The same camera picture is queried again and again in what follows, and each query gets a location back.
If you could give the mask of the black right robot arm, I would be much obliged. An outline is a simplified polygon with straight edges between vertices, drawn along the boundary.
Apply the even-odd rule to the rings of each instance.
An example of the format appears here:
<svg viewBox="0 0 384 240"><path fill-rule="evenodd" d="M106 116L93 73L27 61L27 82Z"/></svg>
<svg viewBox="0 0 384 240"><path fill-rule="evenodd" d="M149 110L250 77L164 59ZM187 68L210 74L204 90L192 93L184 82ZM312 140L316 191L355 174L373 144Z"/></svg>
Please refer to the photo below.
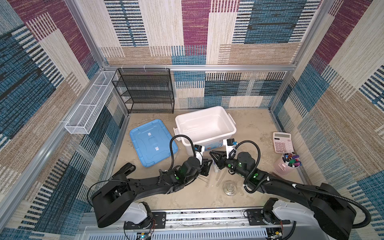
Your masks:
<svg viewBox="0 0 384 240"><path fill-rule="evenodd" d="M247 193L271 194L290 200L284 207L278 199L269 199L263 214L268 223L290 220L312 224L336 240L347 240L353 229L364 228L372 216L362 204L341 196L331 185L303 185L278 178L258 168L261 158L254 159L248 152L237 153L238 147L231 139L225 151L210 151L210 156L220 170L227 168L233 175L244 178Z"/></svg>

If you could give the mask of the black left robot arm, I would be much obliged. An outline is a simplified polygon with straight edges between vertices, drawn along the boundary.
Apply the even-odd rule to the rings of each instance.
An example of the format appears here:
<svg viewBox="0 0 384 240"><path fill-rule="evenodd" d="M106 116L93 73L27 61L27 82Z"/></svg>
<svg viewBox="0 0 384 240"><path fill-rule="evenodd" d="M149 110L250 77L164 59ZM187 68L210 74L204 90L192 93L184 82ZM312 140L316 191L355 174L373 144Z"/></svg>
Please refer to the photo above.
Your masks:
<svg viewBox="0 0 384 240"><path fill-rule="evenodd" d="M203 157L202 146L192 145L192 150L193 155L181 166L160 171L158 177L129 179L128 175L136 167L127 163L110 179L102 181L100 189L87 195L89 204L94 208L98 227L105 228L119 220L141 228L147 226L153 220L153 215L147 203L138 203L137 200L178 192L198 176L208 176L213 160Z"/></svg>

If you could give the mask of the blue capped test tube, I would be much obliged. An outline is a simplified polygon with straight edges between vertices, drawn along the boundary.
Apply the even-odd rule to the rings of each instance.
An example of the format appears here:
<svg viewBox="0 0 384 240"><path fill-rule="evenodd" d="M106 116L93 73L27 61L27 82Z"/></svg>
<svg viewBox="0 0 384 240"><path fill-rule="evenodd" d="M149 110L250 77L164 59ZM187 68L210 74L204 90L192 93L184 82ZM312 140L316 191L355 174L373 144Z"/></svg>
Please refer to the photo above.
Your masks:
<svg viewBox="0 0 384 240"><path fill-rule="evenodd" d="M209 183L209 181L210 181L210 178L208 178L208 177L206 177L206 176L202 176L202 175L199 175L198 176L198 179L199 180L201 180L201 181L203 181L203 182L205 182L205 183Z"/></svg>
<svg viewBox="0 0 384 240"><path fill-rule="evenodd" d="M216 176L217 176L217 174L215 172L209 173L208 182L206 184L207 188L212 188L212 187L215 186L215 184L216 184Z"/></svg>
<svg viewBox="0 0 384 240"><path fill-rule="evenodd" d="M217 173L217 176L216 176L216 187L218 187L223 179L225 178L225 175L226 175L226 172L225 171L220 171Z"/></svg>

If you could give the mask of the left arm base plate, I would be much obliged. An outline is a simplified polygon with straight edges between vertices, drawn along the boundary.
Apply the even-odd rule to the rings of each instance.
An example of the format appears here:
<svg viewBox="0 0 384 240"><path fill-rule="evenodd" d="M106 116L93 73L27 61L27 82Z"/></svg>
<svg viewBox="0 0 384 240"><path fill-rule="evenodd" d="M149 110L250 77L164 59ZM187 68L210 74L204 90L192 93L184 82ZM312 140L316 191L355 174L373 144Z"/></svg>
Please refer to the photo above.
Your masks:
<svg viewBox="0 0 384 240"><path fill-rule="evenodd" d="M149 230L154 226L155 230L164 229L166 226L166 219L166 212L154 212L139 224L125 222L123 228L124 230Z"/></svg>

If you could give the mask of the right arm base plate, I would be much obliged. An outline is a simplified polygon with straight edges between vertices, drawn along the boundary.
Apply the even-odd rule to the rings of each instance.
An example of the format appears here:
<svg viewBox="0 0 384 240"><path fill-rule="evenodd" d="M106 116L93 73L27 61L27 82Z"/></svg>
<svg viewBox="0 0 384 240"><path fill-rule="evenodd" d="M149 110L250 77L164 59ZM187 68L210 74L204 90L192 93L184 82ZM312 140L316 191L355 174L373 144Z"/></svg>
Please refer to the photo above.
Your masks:
<svg viewBox="0 0 384 240"><path fill-rule="evenodd" d="M267 225L290 225L289 220L278 219L271 211L264 211L262 208L246 209L243 212L244 217L248 220L250 226L267 226Z"/></svg>

